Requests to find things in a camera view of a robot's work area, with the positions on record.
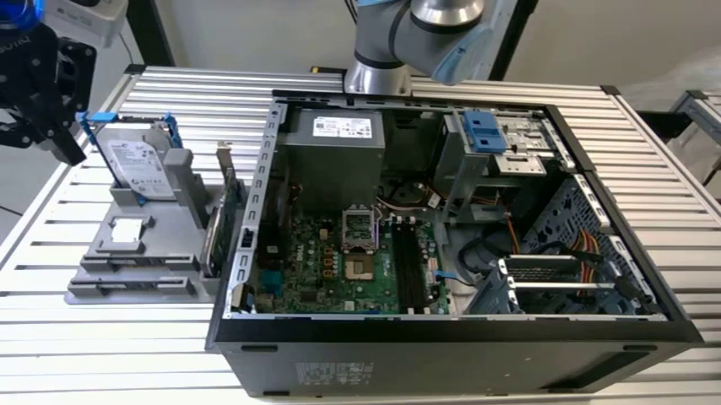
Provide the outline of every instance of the gray wall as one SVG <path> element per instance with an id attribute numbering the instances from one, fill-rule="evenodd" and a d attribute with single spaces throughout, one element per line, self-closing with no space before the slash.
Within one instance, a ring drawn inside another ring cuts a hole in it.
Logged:
<path id="1" fill-rule="evenodd" d="M 721 38 L 717 0 L 539 0 L 507 80 L 634 84 Z"/>
<path id="2" fill-rule="evenodd" d="M 346 68 L 355 26 L 343 0 L 155 0 L 176 65 L 306 73 Z"/>
<path id="3" fill-rule="evenodd" d="M 354 27 L 342 0 L 156 0 L 179 66 L 344 68 Z M 717 0 L 539 0 L 509 80 L 633 84 L 721 36 Z"/>

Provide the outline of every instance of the metal slotted table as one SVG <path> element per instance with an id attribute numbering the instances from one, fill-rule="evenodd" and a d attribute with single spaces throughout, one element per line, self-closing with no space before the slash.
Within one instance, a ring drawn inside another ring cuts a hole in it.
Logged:
<path id="1" fill-rule="evenodd" d="M 272 89 L 339 92 L 335 74 L 278 75 L 148 67 L 127 74 L 103 109 L 135 116 L 172 111 L 194 169 L 220 183 L 214 157 L 232 142 L 234 164 L 252 177 Z M 593 395 L 323 398 L 310 402 L 569 401 L 593 404 L 721 402 L 721 216 L 623 98 L 595 86 L 414 80 L 414 94 L 547 103 L 598 167 L 706 345 Z M 211 305 L 68 306 L 63 294 L 111 203 L 97 153 L 61 166 L 0 246 L 0 402 L 108 403 L 247 398 L 226 360 L 203 351 Z"/>

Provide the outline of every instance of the yellow wire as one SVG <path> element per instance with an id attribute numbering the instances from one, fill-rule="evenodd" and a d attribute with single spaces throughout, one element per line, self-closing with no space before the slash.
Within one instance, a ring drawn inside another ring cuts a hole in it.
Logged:
<path id="1" fill-rule="evenodd" d="M 594 253 L 598 255 L 601 253 L 601 247 L 598 246 L 598 240 L 595 240 L 594 236 L 590 234 L 590 232 L 587 233 L 587 236 L 590 237 L 590 240 L 594 242 Z M 590 268 L 590 276 L 587 278 L 587 281 L 590 283 L 593 283 L 594 281 L 594 268 L 591 267 Z"/>

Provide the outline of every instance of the power supply label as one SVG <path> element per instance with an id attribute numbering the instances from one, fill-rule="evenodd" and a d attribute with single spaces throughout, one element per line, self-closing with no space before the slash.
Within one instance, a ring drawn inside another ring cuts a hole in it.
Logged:
<path id="1" fill-rule="evenodd" d="M 127 185 L 143 197 L 173 197 L 172 187 L 155 148 L 144 142 L 108 141 L 115 167 Z"/>
<path id="2" fill-rule="evenodd" d="M 372 362 L 295 363 L 302 386 L 364 386 L 371 383 Z"/>
<path id="3" fill-rule="evenodd" d="M 330 138 L 372 138 L 370 118 L 319 116 L 314 119 L 314 136 Z"/>

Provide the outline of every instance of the motherboard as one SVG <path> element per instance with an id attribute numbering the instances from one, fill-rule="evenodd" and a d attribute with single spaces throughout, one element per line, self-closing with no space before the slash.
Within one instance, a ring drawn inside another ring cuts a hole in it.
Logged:
<path id="1" fill-rule="evenodd" d="M 259 311 L 449 313 L 446 286 L 433 276 L 439 268 L 430 223 L 391 222 L 372 215 L 368 223 L 360 214 L 292 216 L 284 270 L 263 270 Z"/>

